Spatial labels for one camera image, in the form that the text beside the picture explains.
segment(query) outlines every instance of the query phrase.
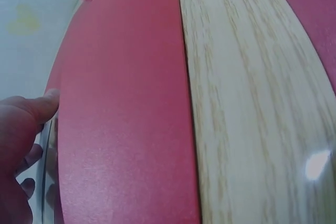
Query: red laminate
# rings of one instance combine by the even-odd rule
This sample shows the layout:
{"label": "red laminate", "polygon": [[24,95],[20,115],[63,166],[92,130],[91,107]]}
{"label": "red laminate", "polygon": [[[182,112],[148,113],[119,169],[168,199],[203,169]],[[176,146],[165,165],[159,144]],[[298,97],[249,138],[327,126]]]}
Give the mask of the red laminate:
{"label": "red laminate", "polygon": [[86,1],[57,59],[65,224],[199,223],[179,0]]}

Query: yellow stain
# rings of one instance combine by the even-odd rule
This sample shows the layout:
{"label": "yellow stain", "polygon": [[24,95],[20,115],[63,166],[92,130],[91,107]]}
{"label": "yellow stain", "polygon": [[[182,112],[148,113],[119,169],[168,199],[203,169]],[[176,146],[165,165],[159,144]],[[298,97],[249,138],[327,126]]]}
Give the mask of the yellow stain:
{"label": "yellow stain", "polygon": [[26,4],[16,6],[17,18],[7,24],[7,31],[13,35],[30,35],[40,27],[38,18]]}

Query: hand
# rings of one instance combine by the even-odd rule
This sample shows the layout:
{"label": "hand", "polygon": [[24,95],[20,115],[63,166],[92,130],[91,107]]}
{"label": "hand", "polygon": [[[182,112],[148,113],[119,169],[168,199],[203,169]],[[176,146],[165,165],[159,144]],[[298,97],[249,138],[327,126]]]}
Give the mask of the hand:
{"label": "hand", "polygon": [[34,144],[36,134],[58,109],[59,91],[44,97],[10,97],[0,101],[0,220],[1,223],[32,223],[28,199],[35,182],[28,178],[20,185],[16,176],[42,157],[42,148]]}

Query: wood grain strip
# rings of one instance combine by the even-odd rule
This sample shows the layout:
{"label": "wood grain strip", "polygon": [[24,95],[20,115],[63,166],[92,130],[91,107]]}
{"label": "wood grain strip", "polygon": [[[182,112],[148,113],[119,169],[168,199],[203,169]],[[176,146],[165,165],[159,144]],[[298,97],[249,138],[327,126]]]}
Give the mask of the wood grain strip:
{"label": "wood grain strip", "polygon": [[285,0],[181,0],[203,223],[335,223],[336,100]]}

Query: white background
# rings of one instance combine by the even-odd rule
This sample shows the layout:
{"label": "white background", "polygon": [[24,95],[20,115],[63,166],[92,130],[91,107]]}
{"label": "white background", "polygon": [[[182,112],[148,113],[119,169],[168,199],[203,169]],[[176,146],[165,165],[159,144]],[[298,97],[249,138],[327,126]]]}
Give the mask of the white background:
{"label": "white background", "polygon": [[[43,94],[76,2],[0,0],[0,99],[11,95],[34,98]],[[21,13],[18,13],[18,6],[23,9]],[[29,28],[27,18],[33,19],[38,28]],[[26,177],[36,177],[36,166],[20,175],[18,180],[21,182]],[[36,194],[29,203],[34,224],[39,224]]]}

